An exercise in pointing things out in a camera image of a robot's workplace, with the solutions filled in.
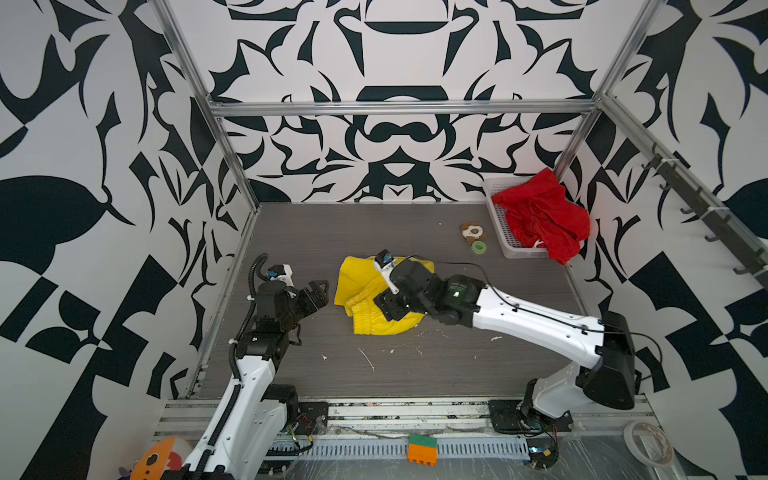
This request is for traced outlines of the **yellow shorts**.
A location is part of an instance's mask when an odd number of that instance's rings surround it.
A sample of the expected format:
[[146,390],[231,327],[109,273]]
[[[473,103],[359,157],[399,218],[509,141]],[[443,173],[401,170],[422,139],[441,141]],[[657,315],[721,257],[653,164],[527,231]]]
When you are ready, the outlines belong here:
[[407,313],[400,320],[387,320],[374,303],[380,293],[388,290],[385,280],[369,258],[346,257],[341,264],[334,298],[353,320],[353,332],[363,336],[393,336],[418,326],[424,314]]

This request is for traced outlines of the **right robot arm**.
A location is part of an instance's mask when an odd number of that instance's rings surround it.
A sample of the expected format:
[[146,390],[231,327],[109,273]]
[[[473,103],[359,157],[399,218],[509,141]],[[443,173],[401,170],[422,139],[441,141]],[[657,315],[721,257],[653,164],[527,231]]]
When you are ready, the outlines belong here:
[[518,421],[553,422],[587,404],[614,410],[635,406],[635,349],[625,318],[580,316],[506,294],[487,279],[440,278],[412,257],[382,252],[374,260],[386,284],[374,303],[388,321],[408,313],[512,336],[553,351],[569,363],[529,382],[516,408]]

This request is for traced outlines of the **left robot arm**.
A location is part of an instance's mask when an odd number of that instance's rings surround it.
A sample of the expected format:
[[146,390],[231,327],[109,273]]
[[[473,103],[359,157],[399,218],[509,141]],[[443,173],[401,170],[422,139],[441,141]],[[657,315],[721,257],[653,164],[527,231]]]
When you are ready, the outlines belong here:
[[300,321],[328,304],[329,284],[303,289],[280,280],[249,284],[251,301],[228,361],[230,381],[209,425],[181,470],[165,479],[254,479],[276,437],[298,416],[292,385],[274,382]]

